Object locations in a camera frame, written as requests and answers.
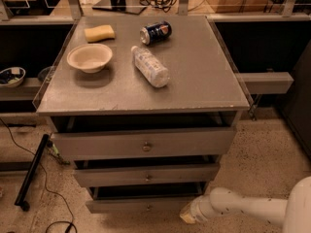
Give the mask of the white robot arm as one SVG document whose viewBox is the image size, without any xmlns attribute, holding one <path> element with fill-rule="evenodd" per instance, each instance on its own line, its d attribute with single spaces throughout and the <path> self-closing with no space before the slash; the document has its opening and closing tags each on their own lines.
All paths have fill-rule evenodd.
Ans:
<svg viewBox="0 0 311 233">
<path fill-rule="evenodd" d="M 180 212 L 188 224 L 241 213 L 282 228 L 282 233 L 311 233 L 311 177 L 299 181 L 289 199 L 242 196 L 225 187 L 189 202 Z"/>
</svg>

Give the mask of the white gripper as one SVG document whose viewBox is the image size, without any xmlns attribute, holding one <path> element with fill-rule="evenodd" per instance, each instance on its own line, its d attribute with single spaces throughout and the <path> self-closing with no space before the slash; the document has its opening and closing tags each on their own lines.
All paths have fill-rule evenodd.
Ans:
<svg viewBox="0 0 311 233">
<path fill-rule="evenodd" d="M 188 203 L 181 211 L 180 218 L 187 224 L 204 222 L 215 215 L 210 196 L 199 196 Z"/>
</svg>

